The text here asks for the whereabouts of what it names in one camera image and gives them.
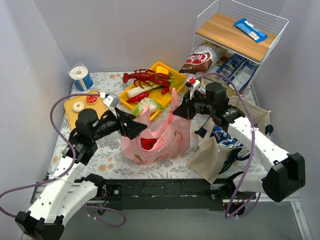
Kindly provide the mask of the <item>red toy bell pepper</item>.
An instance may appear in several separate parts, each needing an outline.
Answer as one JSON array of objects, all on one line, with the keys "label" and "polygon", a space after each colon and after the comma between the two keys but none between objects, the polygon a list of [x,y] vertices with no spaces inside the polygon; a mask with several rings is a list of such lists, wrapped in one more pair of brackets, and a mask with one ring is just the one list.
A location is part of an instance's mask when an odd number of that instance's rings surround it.
[{"label": "red toy bell pepper", "polygon": [[153,146],[156,144],[156,138],[141,138],[140,144],[144,150],[151,150]]}]

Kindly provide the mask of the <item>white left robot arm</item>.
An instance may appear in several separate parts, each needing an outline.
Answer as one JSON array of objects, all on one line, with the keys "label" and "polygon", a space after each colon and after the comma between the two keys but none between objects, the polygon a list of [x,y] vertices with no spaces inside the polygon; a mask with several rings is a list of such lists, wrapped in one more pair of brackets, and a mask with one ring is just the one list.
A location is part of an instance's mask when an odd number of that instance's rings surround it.
[{"label": "white left robot arm", "polygon": [[67,222],[86,202],[107,195],[106,180],[93,173],[82,178],[71,194],[68,191],[97,151],[97,140],[114,132],[133,140],[148,127],[135,118],[118,108],[107,110],[101,117],[91,108],[80,111],[69,135],[71,145],[64,149],[53,181],[27,211],[20,211],[15,217],[24,234],[35,240],[58,240]]}]

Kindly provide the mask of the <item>pink plastic bag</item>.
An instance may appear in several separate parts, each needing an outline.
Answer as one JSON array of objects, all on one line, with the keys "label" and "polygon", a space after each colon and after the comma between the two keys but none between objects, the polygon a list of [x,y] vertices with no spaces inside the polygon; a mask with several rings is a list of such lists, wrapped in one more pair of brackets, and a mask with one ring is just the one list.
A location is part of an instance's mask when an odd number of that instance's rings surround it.
[{"label": "pink plastic bag", "polygon": [[[187,151],[191,141],[191,121],[173,115],[173,111],[178,106],[178,94],[173,90],[168,116],[150,122],[149,107],[146,107],[139,115],[137,122],[146,124],[147,129],[133,140],[123,137],[121,139],[122,154],[134,162],[148,165]],[[145,150],[141,147],[141,138],[157,139],[157,142],[152,149]]]}]

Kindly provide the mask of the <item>blue Doritos chips bag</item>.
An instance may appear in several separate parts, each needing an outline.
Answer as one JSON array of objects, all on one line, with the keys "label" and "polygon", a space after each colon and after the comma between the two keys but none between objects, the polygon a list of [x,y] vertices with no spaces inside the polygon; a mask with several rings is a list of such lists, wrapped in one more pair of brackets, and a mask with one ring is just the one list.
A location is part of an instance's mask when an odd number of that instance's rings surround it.
[{"label": "blue Doritos chips bag", "polygon": [[235,149],[242,148],[244,146],[240,141],[229,135],[219,126],[213,127],[210,137],[215,138],[218,146],[221,149]]}]

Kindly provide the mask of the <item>beige canvas tote bag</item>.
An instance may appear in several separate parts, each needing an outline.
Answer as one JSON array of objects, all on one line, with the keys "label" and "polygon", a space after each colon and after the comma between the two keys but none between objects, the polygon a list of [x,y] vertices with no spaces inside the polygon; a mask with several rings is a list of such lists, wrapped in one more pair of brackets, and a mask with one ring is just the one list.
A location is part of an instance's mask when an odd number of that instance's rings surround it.
[{"label": "beige canvas tote bag", "polygon": [[[250,111],[253,123],[256,128],[259,128],[260,132],[265,136],[272,133],[270,130],[270,115],[267,110],[260,108],[249,101],[244,100],[246,107]],[[239,97],[233,96],[230,98],[229,103],[232,106],[239,108],[247,117],[246,110],[239,100]],[[239,147],[233,149],[220,148],[214,137],[210,137],[213,127],[216,126],[213,123],[211,117],[208,117],[207,121],[197,131],[197,137],[199,140],[198,150],[195,155],[187,162],[187,165],[199,174],[210,184],[213,184],[216,179],[223,178],[225,172],[231,173],[229,168],[236,161],[246,161],[249,158],[249,150],[246,147]]]}]

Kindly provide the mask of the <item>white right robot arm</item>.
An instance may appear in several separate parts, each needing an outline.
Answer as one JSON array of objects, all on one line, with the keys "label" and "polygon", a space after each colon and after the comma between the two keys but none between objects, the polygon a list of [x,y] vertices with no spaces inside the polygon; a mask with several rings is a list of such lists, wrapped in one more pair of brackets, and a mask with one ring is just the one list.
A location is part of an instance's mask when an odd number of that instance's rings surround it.
[{"label": "white right robot arm", "polygon": [[183,96],[181,105],[173,114],[192,120],[196,114],[208,115],[212,123],[221,127],[240,141],[264,167],[265,174],[251,174],[246,170],[230,178],[227,186],[238,192],[266,194],[275,202],[281,202],[306,184],[305,159],[300,153],[291,154],[278,147],[255,127],[252,114],[240,97],[243,110],[229,104],[222,84],[206,85],[205,94],[199,91],[200,82],[191,78],[186,86],[190,89]]}]

